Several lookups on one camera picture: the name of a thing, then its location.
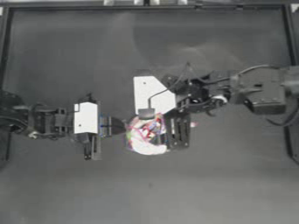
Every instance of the black cable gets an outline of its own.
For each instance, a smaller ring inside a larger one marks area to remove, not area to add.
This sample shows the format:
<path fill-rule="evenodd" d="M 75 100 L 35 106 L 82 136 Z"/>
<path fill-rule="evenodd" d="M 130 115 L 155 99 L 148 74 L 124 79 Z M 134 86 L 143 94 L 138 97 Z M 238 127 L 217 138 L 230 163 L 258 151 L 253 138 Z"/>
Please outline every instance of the black cable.
<path fill-rule="evenodd" d="M 164 93 L 166 91 L 168 91 L 171 88 L 174 88 L 178 85 L 179 81 L 182 80 L 183 76 L 186 75 L 186 68 L 187 68 L 187 66 L 188 66 L 188 63 L 186 64 L 186 67 L 184 67 L 184 69 L 182 71 L 182 75 L 179 76 L 176 82 L 166 90 L 163 90 L 162 92 L 159 92 L 159 93 L 156 93 L 156 94 L 154 94 L 154 95 L 151 95 L 148 97 L 148 99 L 147 99 L 148 108 L 152 107 L 152 98 L 156 97 L 158 95 L 160 95 L 162 93 Z"/>
<path fill-rule="evenodd" d="M 297 100 L 297 107 L 294 109 L 294 112 L 286 118 L 286 120 L 283 122 L 281 122 L 281 123 L 275 122 L 275 121 L 270 120 L 269 118 L 266 120 L 275 126 L 287 127 L 294 124 L 294 122 L 298 120 L 298 118 L 299 118 L 299 100 Z"/>

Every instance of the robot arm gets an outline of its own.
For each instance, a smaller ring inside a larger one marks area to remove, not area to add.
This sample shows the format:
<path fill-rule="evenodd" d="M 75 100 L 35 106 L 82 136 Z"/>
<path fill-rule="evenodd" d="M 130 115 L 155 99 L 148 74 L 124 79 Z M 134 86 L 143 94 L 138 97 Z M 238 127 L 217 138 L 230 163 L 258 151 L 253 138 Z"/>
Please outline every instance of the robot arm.
<path fill-rule="evenodd" d="M 299 96 L 299 67 L 253 66 L 241 71 L 212 72 L 204 77 L 182 80 L 171 87 L 176 109 L 190 113 L 208 112 L 218 107 L 245 104 L 258 115 L 286 112 L 286 98 Z"/>
<path fill-rule="evenodd" d="M 194 75 L 191 79 L 184 79 L 183 76 L 184 74 L 179 77 L 166 75 L 162 79 L 166 89 L 148 98 L 148 108 L 138 110 L 140 119 L 152 119 L 155 113 L 160 112 L 160 109 L 152 106 L 155 104 L 159 107 L 159 100 L 155 100 L 155 97 L 170 91 L 174 93 L 175 106 L 164 113 L 170 150 L 190 146 L 192 113 L 206 112 L 212 116 L 214 109 L 231 103 L 246 105 L 257 115 L 282 115 L 287 109 L 287 97 L 295 99 L 299 97 L 299 66 L 279 68 L 262 65 L 241 72 L 211 72 L 203 77 Z M 275 125 L 290 127 L 297 119 L 299 119 L 299 107 L 283 123 L 269 121 Z"/>
<path fill-rule="evenodd" d="M 32 139 L 58 140 L 70 137 L 80 143 L 87 160 L 100 160 L 100 139 L 126 132 L 115 117 L 100 114 L 91 94 L 74 105 L 74 110 L 28 107 L 20 96 L 0 92 L 0 129 Z"/>

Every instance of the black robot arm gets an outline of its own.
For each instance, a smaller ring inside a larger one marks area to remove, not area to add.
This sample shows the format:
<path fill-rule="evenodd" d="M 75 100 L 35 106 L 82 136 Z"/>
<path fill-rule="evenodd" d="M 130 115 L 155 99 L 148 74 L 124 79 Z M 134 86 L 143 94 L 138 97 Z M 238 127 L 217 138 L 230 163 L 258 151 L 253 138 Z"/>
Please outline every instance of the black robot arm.
<path fill-rule="evenodd" d="M 170 149 L 190 145 L 192 113 L 212 116 L 212 110 L 231 103 L 246 105 L 257 115 L 283 115 L 290 106 L 287 98 L 294 98 L 297 107 L 285 121 L 267 120 L 285 127 L 289 153 L 299 162 L 299 66 L 253 66 L 241 72 L 195 74 L 191 79 L 166 75 L 162 83 L 176 99 L 176 108 L 164 115 Z"/>
<path fill-rule="evenodd" d="M 190 113 L 210 113 L 233 103 L 245 104 L 258 115 L 279 115 L 286 112 L 286 98 L 299 96 L 299 66 L 263 65 L 241 72 L 211 72 L 172 86 L 178 79 L 167 75 L 163 84 L 175 92 L 176 110 Z"/>

